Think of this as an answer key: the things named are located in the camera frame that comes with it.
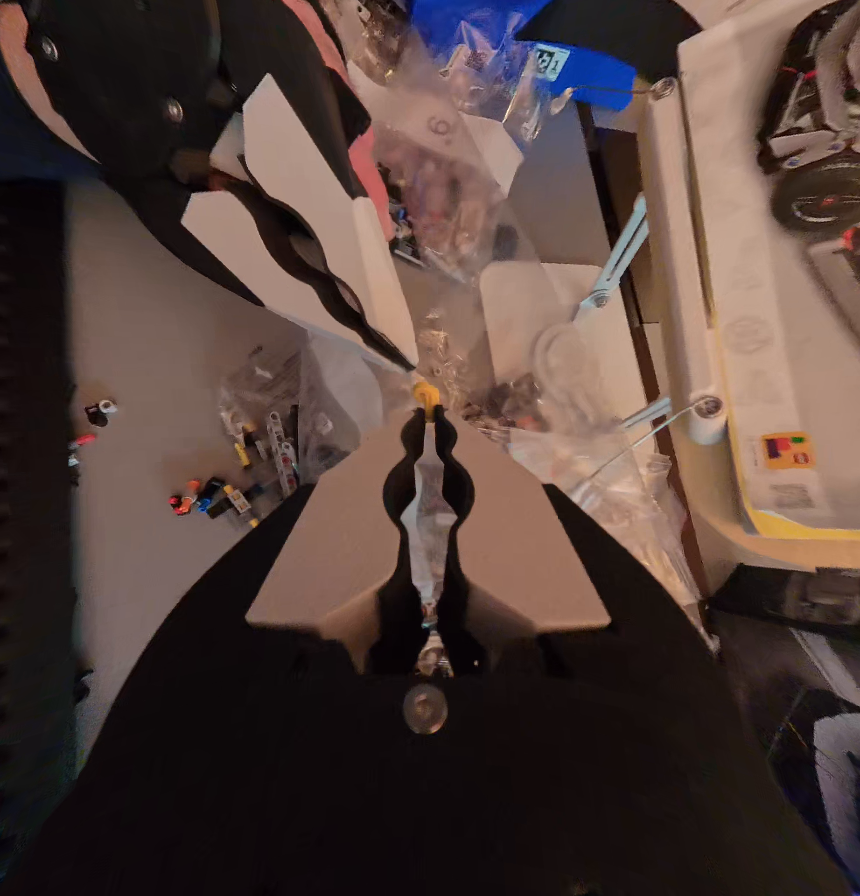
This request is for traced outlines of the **pile of clear parts bags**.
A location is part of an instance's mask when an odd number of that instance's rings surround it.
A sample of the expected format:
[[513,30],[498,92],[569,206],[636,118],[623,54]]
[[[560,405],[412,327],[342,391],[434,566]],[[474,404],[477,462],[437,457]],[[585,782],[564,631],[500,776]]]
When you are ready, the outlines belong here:
[[481,310],[467,312],[444,288],[439,314],[418,334],[418,370],[440,390],[441,407],[458,416],[545,487],[612,621],[601,631],[540,635],[515,642],[481,674],[455,676],[438,634],[447,535],[455,514],[442,496],[438,410],[426,423],[424,453],[415,465],[416,498],[403,516],[410,542],[413,584],[419,590],[428,637],[416,668],[439,659],[459,681],[479,680],[526,660],[529,673],[574,678],[595,673],[614,685],[639,668],[644,684],[656,676],[678,681],[713,661],[693,621],[671,601],[671,586],[688,572],[674,564],[662,515],[644,490],[634,454],[594,481],[588,474],[628,443],[613,414],[607,386],[592,352],[588,326],[594,312],[578,293],[560,293],[523,237],[517,260],[491,261],[494,230],[512,223],[508,186],[497,179],[449,93],[449,78],[431,74],[423,47],[407,37],[404,56],[391,63],[391,82],[374,82],[369,39],[349,73],[365,89],[379,130],[380,173],[390,180],[396,209],[411,224],[424,260],[451,276],[476,280]]

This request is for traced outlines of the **blue plastic bin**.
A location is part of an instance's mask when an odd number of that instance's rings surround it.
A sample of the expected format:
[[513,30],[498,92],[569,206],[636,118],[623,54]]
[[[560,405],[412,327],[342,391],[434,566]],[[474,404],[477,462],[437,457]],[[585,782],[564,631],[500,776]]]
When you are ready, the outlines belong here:
[[629,104],[636,71],[628,63],[577,39],[520,39],[517,34],[546,2],[410,2],[411,22],[457,101],[478,109],[503,90],[520,86],[573,97],[620,111]]

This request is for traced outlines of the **person's left hand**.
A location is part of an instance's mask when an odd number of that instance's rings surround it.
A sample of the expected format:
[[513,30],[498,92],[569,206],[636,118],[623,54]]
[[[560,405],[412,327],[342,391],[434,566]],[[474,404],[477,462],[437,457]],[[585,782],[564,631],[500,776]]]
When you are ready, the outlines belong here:
[[[353,90],[348,74],[344,72],[342,53],[330,50],[331,28],[319,24],[317,12],[306,13],[305,2],[287,2],[306,25],[310,36],[317,39],[322,59],[329,65],[328,72],[342,77],[343,91],[340,106],[349,109],[361,123],[355,124],[356,134],[350,140],[348,156],[357,179],[376,208],[384,237],[391,241],[394,226],[389,212],[389,194],[379,173],[375,159],[375,133],[367,110]],[[89,165],[99,166],[99,159],[84,146],[70,128],[65,117],[56,109],[37,71],[32,53],[28,49],[29,24],[19,2],[0,2],[0,57],[13,90],[21,97],[30,114],[45,127],[54,138],[70,149],[73,159],[84,159]]]

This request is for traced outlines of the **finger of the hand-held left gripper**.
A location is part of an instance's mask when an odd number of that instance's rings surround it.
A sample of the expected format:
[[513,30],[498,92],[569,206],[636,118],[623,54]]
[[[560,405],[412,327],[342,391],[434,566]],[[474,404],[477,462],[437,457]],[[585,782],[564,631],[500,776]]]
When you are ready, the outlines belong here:
[[347,194],[270,74],[245,101],[244,139],[251,179],[303,220],[369,333],[416,359],[412,317],[373,202]]
[[192,194],[181,224],[267,310],[388,367],[414,370],[415,356],[372,329],[346,301],[339,281],[301,257],[248,184]]

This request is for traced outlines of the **clear bag of mixed pieces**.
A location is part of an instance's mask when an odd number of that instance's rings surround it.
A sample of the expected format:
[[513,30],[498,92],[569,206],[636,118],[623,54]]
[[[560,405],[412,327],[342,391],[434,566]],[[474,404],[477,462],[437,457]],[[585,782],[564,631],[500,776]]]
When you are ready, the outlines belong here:
[[219,387],[219,416],[257,512],[313,485],[384,422],[377,369],[336,342],[309,337],[296,350],[256,350]]

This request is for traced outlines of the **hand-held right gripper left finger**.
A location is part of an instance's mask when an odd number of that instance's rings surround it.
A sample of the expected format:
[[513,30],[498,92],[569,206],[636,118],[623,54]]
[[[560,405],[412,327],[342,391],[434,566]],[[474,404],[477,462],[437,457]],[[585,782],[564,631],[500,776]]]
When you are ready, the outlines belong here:
[[246,621],[346,647],[359,671],[407,675],[428,637],[403,516],[416,498],[424,410],[398,412],[323,474]]

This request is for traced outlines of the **dark lego set box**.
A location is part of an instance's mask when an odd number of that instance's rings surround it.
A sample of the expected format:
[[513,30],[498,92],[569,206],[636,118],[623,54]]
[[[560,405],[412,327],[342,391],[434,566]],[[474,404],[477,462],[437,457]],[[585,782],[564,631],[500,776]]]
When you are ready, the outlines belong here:
[[738,565],[705,625],[784,795],[860,894],[860,574]]

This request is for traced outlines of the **white lego instruction booklet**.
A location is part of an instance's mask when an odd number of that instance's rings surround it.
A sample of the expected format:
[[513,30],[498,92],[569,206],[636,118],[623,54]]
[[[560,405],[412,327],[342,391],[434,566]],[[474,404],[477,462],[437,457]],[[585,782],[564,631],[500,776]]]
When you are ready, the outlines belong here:
[[860,2],[543,2],[682,106],[690,214],[742,506],[772,539],[860,541]]

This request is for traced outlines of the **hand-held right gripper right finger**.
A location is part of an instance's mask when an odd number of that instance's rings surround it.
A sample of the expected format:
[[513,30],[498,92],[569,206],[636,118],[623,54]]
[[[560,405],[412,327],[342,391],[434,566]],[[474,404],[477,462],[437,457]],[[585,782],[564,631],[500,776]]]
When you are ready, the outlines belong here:
[[612,618],[544,484],[477,429],[438,408],[447,535],[438,634],[455,676],[509,645],[601,631]]

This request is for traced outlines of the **black studded mat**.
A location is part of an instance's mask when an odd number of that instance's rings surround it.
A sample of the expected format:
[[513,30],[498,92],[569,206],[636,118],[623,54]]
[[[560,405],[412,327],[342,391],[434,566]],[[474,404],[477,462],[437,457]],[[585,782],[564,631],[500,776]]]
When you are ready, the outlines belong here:
[[0,865],[70,776],[70,376],[64,187],[0,183]]

